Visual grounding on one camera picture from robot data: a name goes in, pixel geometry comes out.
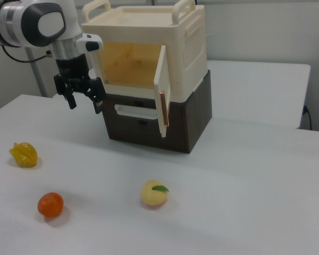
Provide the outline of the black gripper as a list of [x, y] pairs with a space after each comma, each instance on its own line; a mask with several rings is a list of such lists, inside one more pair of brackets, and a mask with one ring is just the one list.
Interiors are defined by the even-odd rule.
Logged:
[[89, 67], [85, 54], [72, 59], [57, 59], [56, 64], [59, 70], [59, 74], [54, 76], [56, 91], [68, 102], [69, 108], [74, 109], [77, 104], [73, 96], [73, 89], [66, 83], [65, 78], [81, 79], [81, 92], [93, 102], [95, 113], [101, 113], [106, 92], [100, 77], [94, 79], [89, 77]]

